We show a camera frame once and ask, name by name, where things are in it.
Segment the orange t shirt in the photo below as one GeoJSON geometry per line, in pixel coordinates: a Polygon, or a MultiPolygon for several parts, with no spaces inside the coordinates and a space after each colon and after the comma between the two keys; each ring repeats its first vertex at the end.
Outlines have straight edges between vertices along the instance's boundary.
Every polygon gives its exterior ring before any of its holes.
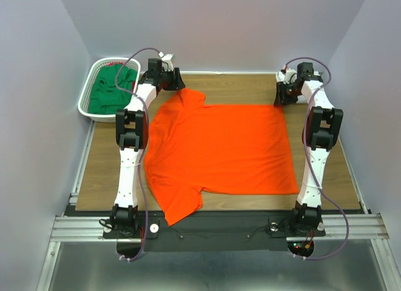
{"type": "Polygon", "coordinates": [[[169,225],[203,206],[204,192],[298,192],[283,110],[273,105],[208,105],[183,89],[162,104],[149,128],[147,184],[169,225]]]}

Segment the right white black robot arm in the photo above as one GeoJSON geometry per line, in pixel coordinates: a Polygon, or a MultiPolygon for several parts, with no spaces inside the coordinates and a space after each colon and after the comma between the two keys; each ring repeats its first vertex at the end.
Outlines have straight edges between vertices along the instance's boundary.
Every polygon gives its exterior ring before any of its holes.
{"type": "Polygon", "coordinates": [[[302,235],[308,231],[323,231],[321,199],[323,177],[330,151],[337,144],[343,120],[343,110],[335,108],[328,99],[322,74],[317,72],[313,58],[297,58],[295,69],[284,64],[276,73],[276,107],[297,104],[301,98],[307,104],[302,131],[305,168],[299,195],[291,217],[290,231],[302,235]]]}

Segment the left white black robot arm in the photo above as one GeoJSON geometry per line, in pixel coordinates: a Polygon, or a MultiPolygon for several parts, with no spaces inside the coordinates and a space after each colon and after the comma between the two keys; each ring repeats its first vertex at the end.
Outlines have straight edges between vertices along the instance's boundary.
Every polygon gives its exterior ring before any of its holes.
{"type": "Polygon", "coordinates": [[[138,217],[136,192],[140,163],[148,143],[148,108],[161,90],[185,87],[172,54],[150,58],[148,68],[135,83],[129,104],[116,111],[116,143],[120,152],[120,175],[111,215],[105,221],[106,234],[120,238],[141,237],[144,227],[138,217]]]}

